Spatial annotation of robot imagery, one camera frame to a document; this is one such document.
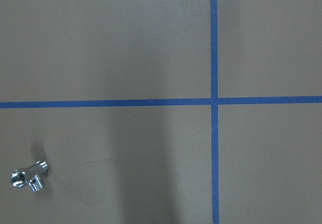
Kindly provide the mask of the brown paper table mat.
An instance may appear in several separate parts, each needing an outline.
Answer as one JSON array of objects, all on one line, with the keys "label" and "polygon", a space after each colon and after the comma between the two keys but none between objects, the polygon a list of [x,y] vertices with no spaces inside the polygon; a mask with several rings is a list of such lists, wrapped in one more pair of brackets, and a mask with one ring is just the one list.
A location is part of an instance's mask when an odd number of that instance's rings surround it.
[{"label": "brown paper table mat", "polygon": [[321,223],[321,0],[1,0],[1,223]]}]

